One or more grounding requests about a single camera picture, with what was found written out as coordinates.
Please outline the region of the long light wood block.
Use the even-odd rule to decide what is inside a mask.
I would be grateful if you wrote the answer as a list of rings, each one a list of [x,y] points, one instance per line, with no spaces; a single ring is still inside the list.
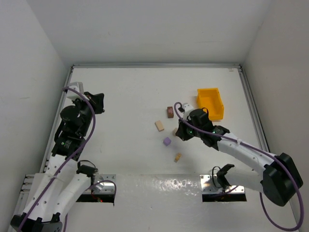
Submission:
[[[159,132],[161,132],[165,129],[164,126],[163,126],[163,123],[160,120],[155,122],[155,126],[156,126],[156,128]]]

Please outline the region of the yellow plastic bin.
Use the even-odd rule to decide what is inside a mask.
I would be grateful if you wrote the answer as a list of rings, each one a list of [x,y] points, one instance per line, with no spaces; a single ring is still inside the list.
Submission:
[[[224,105],[218,88],[197,89],[197,105],[206,108],[211,121],[220,121],[224,118]]]

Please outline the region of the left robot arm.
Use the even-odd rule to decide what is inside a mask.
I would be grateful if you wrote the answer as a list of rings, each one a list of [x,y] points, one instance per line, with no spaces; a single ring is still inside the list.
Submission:
[[[62,219],[94,180],[97,168],[79,165],[79,157],[91,138],[96,115],[104,113],[104,94],[80,93],[65,88],[72,105],[60,112],[44,176],[29,204],[10,225],[17,232],[60,232]]]

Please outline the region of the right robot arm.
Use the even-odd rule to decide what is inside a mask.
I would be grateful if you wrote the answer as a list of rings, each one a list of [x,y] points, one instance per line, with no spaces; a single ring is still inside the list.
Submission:
[[[176,136],[182,141],[199,138],[206,146],[226,153],[246,164],[253,174],[237,171],[227,164],[216,173],[215,185],[226,189],[232,185],[244,186],[265,194],[277,206],[285,206],[303,186],[293,159],[282,153],[274,155],[243,142],[229,129],[213,125],[207,109],[195,109],[188,103],[175,108],[179,117]]]

